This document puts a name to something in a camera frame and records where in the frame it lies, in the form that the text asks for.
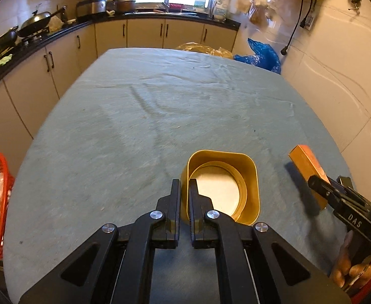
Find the frying pan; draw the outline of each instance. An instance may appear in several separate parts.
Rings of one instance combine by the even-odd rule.
[[[7,33],[0,36],[0,53],[2,53],[7,48],[14,46],[18,36],[17,29],[18,25],[10,28]]]
[[[33,16],[21,25],[21,29],[18,31],[18,35],[21,37],[27,37],[44,29],[45,27],[47,27],[49,21],[53,16],[64,12],[66,9],[67,6],[63,6],[53,14],[48,11],[38,14],[38,10],[34,11],[32,13]]]

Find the metal screw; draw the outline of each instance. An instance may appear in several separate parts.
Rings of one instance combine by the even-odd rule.
[[[111,233],[112,231],[115,230],[115,225],[114,224],[111,224],[111,223],[107,223],[107,224],[104,224],[102,226],[102,231],[104,233]]]
[[[269,229],[269,226],[266,223],[260,222],[255,225],[255,228],[259,232],[267,232],[267,230]]]
[[[207,212],[207,216],[211,219],[216,219],[219,217],[219,212],[216,210],[210,210],[209,212]]]
[[[159,219],[159,218],[162,218],[162,216],[163,216],[163,213],[158,210],[155,210],[150,213],[150,217],[153,219]]]

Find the countertop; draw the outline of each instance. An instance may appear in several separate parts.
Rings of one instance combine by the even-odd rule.
[[[0,80],[3,79],[9,72],[11,72],[16,66],[18,66],[23,60],[27,59],[33,53],[37,52],[41,48],[45,47],[47,44],[57,40],[58,38],[74,32],[79,28],[88,26],[94,23],[102,23],[107,21],[117,21],[123,19],[137,19],[137,18],[167,18],[167,19],[182,19],[182,20],[190,20],[204,24],[212,24],[215,26],[220,26],[228,29],[239,30],[240,23],[233,21],[231,19],[227,19],[225,22],[218,22],[213,19],[207,18],[205,16],[195,17],[190,15],[184,15],[181,13],[158,13],[158,12],[132,12],[117,16],[106,16],[103,18],[92,19],[90,21],[86,21],[83,23],[75,23],[69,26],[62,28],[61,30],[50,33],[46,38],[41,39],[35,43],[29,44],[27,47],[23,47],[19,49],[19,51],[13,55],[13,58],[4,66],[0,68]]]
[[[113,49],[71,86],[39,130],[11,194],[4,271],[13,303],[107,222],[133,223],[168,195],[197,150],[241,152],[258,170],[268,223],[328,273],[345,236],[319,212],[288,154],[314,151],[328,176],[350,176],[338,147],[278,74],[225,58]],[[214,250],[156,251],[150,303],[219,303]]]

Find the wall cabinet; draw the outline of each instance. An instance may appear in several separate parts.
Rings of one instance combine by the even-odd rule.
[[[5,156],[13,176],[17,176],[31,142],[32,137],[19,118],[4,82],[0,81],[0,152]]]
[[[128,19],[128,48],[162,48],[166,20]]]
[[[46,46],[53,82],[60,98],[80,76],[77,50],[75,32],[66,34]]]
[[[96,31],[89,25],[74,32],[80,71],[84,72],[97,59]]]
[[[200,43],[203,29],[202,23],[166,19],[163,48],[176,49],[184,43]]]
[[[108,49],[126,48],[127,32],[126,20],[97,23],[96,45],[98,57]]]
[[[4,78],[10,98],[32,137],[35,137],[57,96],[45,48],[37,51]]]
[[[224,48],[232,51],[235,43],[237,31],[233,29],[226,29],[215,25],[204,25],[202,32],[201,44],[218,49]]]

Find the human hand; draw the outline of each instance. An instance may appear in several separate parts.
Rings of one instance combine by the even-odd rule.
[[[339,256],[330,275],[330,278],[333,280],[333,282],[340,288],[343,287],[347,276],[350,276],[352,278],[356,277],[357,275],[359,275],[359,273],[361,273],[361,271],[363,271],[364,267],[366,266],[366,264],[364,264],[364,261],[366,261],[367,259],[365,259],[362,264],[352,266],[352,263],[349,258],[349,251],[347,248],[349,247],[353,239],[353,235],[354,232],[350,231],[344,238],[344,243],[340,247]],[[352,289],[361,289],[370,280],[371,280],[371,266],[353,284]]]

